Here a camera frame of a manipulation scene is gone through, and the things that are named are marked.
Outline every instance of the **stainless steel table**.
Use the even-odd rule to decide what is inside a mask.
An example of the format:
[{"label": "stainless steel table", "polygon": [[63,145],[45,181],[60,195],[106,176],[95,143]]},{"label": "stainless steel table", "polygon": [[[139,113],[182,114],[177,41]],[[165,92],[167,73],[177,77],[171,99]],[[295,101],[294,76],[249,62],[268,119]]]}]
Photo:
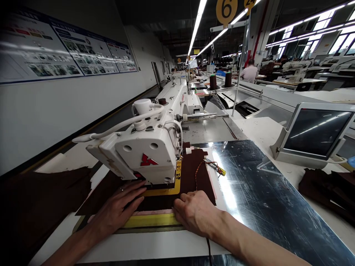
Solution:
[{"label": "stainless steel table", "polygon": [[[195,144],[209,147],[218,165],[227,211],[262,236],[316,265],[355,265],[355,256],[251,140]],[[117,262],[117,265],[209,265],[209,258]],[[213,265],[244,265],[232,255]]]}]

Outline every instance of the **yellow stripe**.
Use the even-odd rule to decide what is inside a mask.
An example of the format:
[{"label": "yellow stripe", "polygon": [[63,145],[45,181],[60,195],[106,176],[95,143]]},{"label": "yellow stripe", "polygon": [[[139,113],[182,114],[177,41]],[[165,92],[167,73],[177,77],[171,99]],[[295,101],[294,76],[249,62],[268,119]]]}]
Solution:
[{"label": "yellow stripe", "polygon": [[180,178],[181,178],[181,159],[176,162],[175,172],[175,187],[159,190],[147,190],[142,194],[145,197],[162,196],[162,195],[176,195],[180,193]]},{"label": "yellow stripe", "polygon": [[179,225],[173,213],[132,216],[123,228]]}]

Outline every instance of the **numbered sign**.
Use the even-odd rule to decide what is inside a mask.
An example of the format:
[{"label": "numbered sign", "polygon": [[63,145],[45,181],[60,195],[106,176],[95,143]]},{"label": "numbered sign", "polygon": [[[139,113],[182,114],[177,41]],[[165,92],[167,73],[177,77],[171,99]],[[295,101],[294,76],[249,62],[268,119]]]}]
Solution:
[{"label": "numbered sign", "polygon": [[216,15],[219,22],[223,24],[223,28],[228,27],[238,8],[238,0],[218,0],[216,5]]},{"label": "numbered sign", "polygon": [[247,16],[250,15],[251,8],[255,5],[256,0],[244,0],[244,7],[248,9]]}]

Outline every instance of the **right hand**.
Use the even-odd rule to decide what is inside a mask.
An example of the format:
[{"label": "right hand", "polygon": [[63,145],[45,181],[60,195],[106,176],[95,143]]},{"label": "right hand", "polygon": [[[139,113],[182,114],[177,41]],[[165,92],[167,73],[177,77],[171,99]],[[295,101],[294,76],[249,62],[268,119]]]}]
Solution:
[{"label": "right hand", "polygon": [[217,209],[202,190],[182,193],[174,201],[176,220],[188,231],[213,240],[222,223],[223,211]]}]

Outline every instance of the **door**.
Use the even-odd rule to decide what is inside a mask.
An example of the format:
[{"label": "door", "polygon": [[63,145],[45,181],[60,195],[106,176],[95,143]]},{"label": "door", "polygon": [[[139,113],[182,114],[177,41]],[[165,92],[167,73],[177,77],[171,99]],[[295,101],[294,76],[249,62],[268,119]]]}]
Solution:
[{"label": "door", "polygon": [[167,74],[167,72],[165,71],[165,66],[164,66],[164,62],[160,61],[162,63],[162,70],[163,70],[163,75]]},{"label": "door", "polygon": [[152,68],[154,71],[154,76],[155,76],[155,80],[156,80],[156,84],[158,85],[159,90],[162,90],[162,84],[160,83],[160,76],[159,76],[159,72],[158,72],[158,68],[156,67],[156,63],[152,62]]}]

